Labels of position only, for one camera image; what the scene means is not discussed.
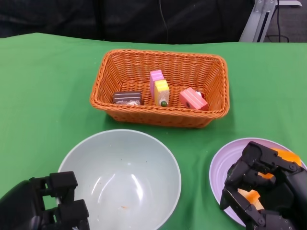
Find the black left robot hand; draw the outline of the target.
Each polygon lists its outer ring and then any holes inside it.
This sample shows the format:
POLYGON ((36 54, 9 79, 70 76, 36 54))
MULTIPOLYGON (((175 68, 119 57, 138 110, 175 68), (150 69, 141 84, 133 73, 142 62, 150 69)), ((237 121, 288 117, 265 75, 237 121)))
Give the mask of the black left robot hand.
POLYGON ((85 201, 75 200, 74 172, 18 183, 0 199, 2 230, 88 230, 85 201))

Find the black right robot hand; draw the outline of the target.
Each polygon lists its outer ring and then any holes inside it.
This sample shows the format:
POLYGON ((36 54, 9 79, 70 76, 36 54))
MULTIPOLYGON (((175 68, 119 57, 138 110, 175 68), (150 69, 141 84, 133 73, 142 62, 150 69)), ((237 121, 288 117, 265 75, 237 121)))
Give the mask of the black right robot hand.
POLYGON ((220 209, 228 207, 247 230, 305 230, 307 171, 251 141, 227 172, 220 209))

